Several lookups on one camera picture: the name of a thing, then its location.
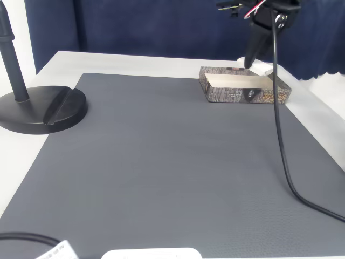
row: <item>white label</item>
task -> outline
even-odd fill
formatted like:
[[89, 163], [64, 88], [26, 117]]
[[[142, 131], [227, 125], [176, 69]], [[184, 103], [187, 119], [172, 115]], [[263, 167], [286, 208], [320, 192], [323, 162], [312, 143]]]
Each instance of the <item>white label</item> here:
[[36, 259], [79, 259], [67, 240], [62, 241], [56, 247]]

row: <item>cardboard box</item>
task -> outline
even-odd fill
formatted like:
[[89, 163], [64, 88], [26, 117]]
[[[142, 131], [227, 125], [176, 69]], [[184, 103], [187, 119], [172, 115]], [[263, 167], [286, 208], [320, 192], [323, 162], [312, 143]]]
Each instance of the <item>cardboard box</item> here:
[[[273, 103], [273, 74], [258, 76], [247, 69], [235, 67], [204, 67], [199, 74], [201, 87], [210, 102], [221, 103]], [[284, 104], [291, 88], [279, 77], [278, 99]]]

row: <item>blue backdrop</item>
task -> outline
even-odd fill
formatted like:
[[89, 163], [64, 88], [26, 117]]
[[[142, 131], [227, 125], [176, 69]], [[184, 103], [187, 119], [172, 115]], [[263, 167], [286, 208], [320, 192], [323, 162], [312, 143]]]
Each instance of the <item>blue backdrop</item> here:
[[[236, 60], [244, 56], [250, 33], [249, 20], [230, 19], [214, 0], [25, 0], [25, 5], [37, 72], [59, 50]], [[302, 0], [295, 24], [279, 38], [279, 64], [298, 79], [345, 73], [344, 24], [344, 0]]]

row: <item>robotic arm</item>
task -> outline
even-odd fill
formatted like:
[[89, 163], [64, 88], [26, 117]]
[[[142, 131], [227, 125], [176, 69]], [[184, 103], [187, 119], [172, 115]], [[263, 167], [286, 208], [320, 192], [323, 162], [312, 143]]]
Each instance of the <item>robotic arm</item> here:
[[272, 5], [277, 24], [277, 35], [285, 28], [289, 28], [301, 9], [300, 0], [216, 0], [219, 10], [230, 10], [231, 17], [238, 17], [238, 11], [242, 6], [254, 8], [258, 4], [257, 11], [251, 13], [251, 35], [247, 45], [244, 67], [249, 69], [255, 58], [262, 58], [272, 46], [272, 26], [269, 4]]

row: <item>red wire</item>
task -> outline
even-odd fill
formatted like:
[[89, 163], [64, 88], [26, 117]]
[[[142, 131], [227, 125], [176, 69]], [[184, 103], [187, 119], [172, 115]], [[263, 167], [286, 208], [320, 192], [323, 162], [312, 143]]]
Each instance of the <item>red wire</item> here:
[[245, 18], [245, 19], [249, 18], [249, 17], [250, 17], [250, 14], [251, 14], [258, 6], [260, 6], [264, 1], [266, 1], [266, 0], [261, 0], [260, 3], [258, 3], [256, 6], [254, 6], [254, 7], [244, 16], [244, 18]]

